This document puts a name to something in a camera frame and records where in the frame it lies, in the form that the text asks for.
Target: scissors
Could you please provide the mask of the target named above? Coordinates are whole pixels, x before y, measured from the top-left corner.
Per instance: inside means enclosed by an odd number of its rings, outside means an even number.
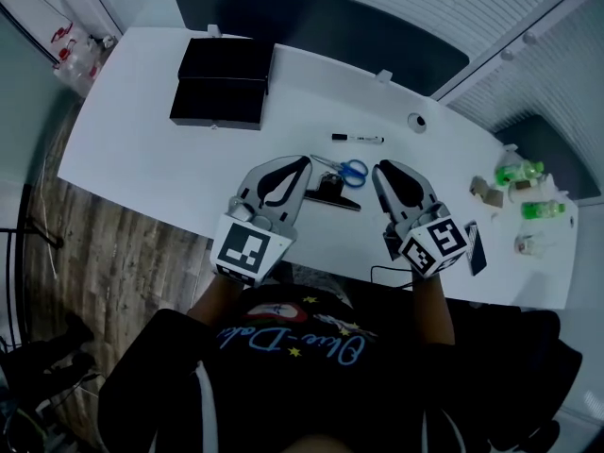
[[[333,168],[338,172],[338,175],[342,177],[344,183],[350,188],[360,188],[365,184],[366,177],[369,175],[369,168],[367,165],[359,159],[351,159],[350,161],[336,162],[331,159],[321,158],[320,156],[310,155],[311,158],[316,159],[320,163]],[[353,168],[353,163],[358,163],[360,168]]]

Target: blue scissors handle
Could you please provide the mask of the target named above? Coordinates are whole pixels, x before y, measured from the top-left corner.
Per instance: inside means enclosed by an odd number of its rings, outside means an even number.
[[[361,168],[353,167],[353,164],[358,164]],[[369,175],[369,168],[360,159],[351,159],[350,161],[341,162],[342,169],[339,174],[344,180],[344,183],[350,188],[360,188],[365,184],[366,177]]]

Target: black t-shirt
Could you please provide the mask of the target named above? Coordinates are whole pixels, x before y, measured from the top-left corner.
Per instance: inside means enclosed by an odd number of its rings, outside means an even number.
[[[461,451],[460,431],[472,450],[454,347],[397,347],[334,294],[275,285],[243,293],[217,332],[158,312],[101,391],[109,451],[146,452],[155,431],[158,451],[201,451],[200,360],[221,452],[278,452],[313,433],[354,451],[422,451],[425,417],[429,451]]]

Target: green bottle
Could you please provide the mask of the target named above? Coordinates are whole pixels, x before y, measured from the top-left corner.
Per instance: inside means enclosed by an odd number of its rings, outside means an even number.
[[[527,220],[534,220],[535,218],[554,218],[558,215],[562,215],[565,211],[566,205],[564,205],[564,203],[558,203],[556,200],[522,204],[522,216]]]
[[[506,186],[514,181],[524,181],[538,177],[544,169],[544,164],[541,161],[532,162],[524,159],[518,164],[501,166],[501,168],[497,169],[495,172],[495,181],[499,186]]]

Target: white table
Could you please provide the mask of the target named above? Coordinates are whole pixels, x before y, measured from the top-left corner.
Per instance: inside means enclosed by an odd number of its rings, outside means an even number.
[[[488,261],[476,277],[467,260],[442,273],[448,297],[563,309],[573,270],[577,207],[546,222],[559,246],[542,259],[513,250],[523,221],[518,205],[483,205],[468,188],[475,175],[491,179],[503,147],[490,133],[432,99],[369,73],[304,51],[278,46],[262,130],[176,126],[169,119],[176,72],[189,38],[181,28],[130,28],[94,84],[69,140],[59,176],[92,193],[162,222],[213,237],[227,200],[254,166],[281,156],[317,154],[401,161],[424,175],[460,224],[472,220]],[[428,123],[424,134],[407,126],[410,113]],[[385,144],[333,143],[331,133],[378,135]],[[313,163],[310,187],[327,169]],[[369,179],[344,196],[361,212],[305,201],[295,223],[298,240],[285,260],[369,280],[372,265],[390,260],[382,239],[388,218]],[[575,226],[568,225],[570,217]],[[376,270],[377,282],[400,285],[410,276]]]

